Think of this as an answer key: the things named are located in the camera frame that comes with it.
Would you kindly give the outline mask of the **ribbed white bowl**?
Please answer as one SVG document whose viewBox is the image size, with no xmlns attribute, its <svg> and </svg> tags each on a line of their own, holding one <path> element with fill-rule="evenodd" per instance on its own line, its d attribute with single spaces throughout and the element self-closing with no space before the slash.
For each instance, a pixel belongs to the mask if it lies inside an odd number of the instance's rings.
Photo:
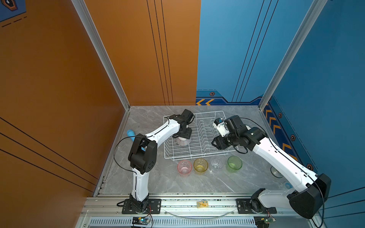
<svg viewBox="0 0 365 228">
<path fill-rule="evenodd" d="M 177 137 L 176 143 L 179 146 L 187 146 L 191 142 L 191 139 L 183 138 L 183 137 Z"/>
</svg>

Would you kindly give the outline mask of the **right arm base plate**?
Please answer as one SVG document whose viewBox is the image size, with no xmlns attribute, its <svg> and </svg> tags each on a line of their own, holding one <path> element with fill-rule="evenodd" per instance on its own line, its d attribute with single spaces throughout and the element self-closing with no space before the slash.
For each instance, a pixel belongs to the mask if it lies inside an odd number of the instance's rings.
<svg viewBox="0 0 365 228">
<path fill-rule="evenodd" d="M 236 206 L 239 214 L 277 214 L 275 207 L 265 208 L 256 199 L 236 199 Z"/>
</svg>

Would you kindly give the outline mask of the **pink glass cup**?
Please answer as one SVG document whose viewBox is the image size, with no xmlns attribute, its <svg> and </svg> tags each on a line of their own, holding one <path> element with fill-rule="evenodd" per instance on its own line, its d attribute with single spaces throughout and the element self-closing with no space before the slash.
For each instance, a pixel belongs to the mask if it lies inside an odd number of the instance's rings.
<svg viewBox="0 0 365 228">
<path fill-rule="evenodd" d="M 181 160 L 177 165 L 177 170 L 179 175 L 182 177 L 187 177 L 192 171 L 193 165 L 188 160 Z"/>
</svg>

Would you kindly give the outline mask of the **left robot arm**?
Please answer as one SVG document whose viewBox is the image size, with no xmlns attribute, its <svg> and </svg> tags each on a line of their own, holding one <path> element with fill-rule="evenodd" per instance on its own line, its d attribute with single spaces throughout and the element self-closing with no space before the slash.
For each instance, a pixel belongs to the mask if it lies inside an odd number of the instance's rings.
<svg viewBox="0 0 365 228">
<path fill-rule="evenodd" d="M 180 146 L 191 142 L 192 129 L 189 124 L 194 120 L 194 114 L 185 109 L 180 115 L 171 115 L 162 126 L 147 135 L 138 134 L 133 140 L 128 160 L 134 174 L 133 187 L 128 203 L 138 213 L 143 213 L 148 207 L 149 172 L 154 168 L 158 147 L 168 138 L 176 139 Z"/>
</svg>

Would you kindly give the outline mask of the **clear glass cup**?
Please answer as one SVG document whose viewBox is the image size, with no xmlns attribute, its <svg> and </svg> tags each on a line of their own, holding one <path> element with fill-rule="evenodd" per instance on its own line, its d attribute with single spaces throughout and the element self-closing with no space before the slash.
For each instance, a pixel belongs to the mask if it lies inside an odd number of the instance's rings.
<svg viewBox="0 0 365 228">
<path fill-rule="evenodd" d="M 220 159 L 212 159 L 211 166 L 214 170 L 221 170 L 223 168 L 223 162 Z"/>
</svg>

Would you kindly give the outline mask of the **yellow glass cup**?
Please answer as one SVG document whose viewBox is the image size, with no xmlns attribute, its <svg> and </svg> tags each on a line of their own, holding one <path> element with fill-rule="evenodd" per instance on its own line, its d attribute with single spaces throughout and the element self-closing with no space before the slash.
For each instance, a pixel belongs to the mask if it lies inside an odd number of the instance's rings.
<svg viewBox="0 0 365 228">
<path fill-rule="evenodd" d="M 197 174 L 204 174 L 208 170 L 209 164 L 204 158 L 197 158 L 194 161 L 194 171 Z"/>
</svg>

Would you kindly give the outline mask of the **green glass cup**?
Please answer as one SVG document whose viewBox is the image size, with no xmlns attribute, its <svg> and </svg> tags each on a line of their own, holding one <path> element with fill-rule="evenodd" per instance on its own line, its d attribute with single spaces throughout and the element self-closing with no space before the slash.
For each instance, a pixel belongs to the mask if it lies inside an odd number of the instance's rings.
<svg viewBox="0 0 365 228">
<path fill-rule="evenodd" d="M 230 156 L 227 159 L 226 169 L 230 173 L 235 173 L 242 168 L 242 160 L 237 156 Z"/>
</svg>

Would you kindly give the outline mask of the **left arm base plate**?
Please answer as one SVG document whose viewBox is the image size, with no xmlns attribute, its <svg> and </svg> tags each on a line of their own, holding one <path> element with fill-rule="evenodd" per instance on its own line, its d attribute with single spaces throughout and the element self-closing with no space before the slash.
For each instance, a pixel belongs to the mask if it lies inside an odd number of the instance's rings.
<svg viewBox="0 0 365 228">
<path fill-rule="evenodd" d="M 161 199 L 146 198 L 143 201 L 137 201 L 134 198 L 130 198 L 124 202 L 122 214 L 160 214 L 161 203 Z"/>
</svg>

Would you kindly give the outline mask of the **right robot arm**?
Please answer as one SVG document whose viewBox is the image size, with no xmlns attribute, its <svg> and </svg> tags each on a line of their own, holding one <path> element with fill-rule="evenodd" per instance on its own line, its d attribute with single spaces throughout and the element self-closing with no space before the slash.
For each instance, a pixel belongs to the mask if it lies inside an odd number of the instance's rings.
<svg viewBox="0 0 365 228">
<path fill-rule="evenodd" d="M 252 195 L 252 205 L 256 211 L 271 207 L 289 208 L 311 219 L 329 197 L 331 179 L 327 175 L 316 174 L 301 165 L 257 127 L 247 129 L 244 126 L 224 136 L 219 135 L 213 139 L 212 145 L 219 150 L 242 146 L 265 159 L 291 184 L 289 190 L 256 191 Z"/>
</svg>

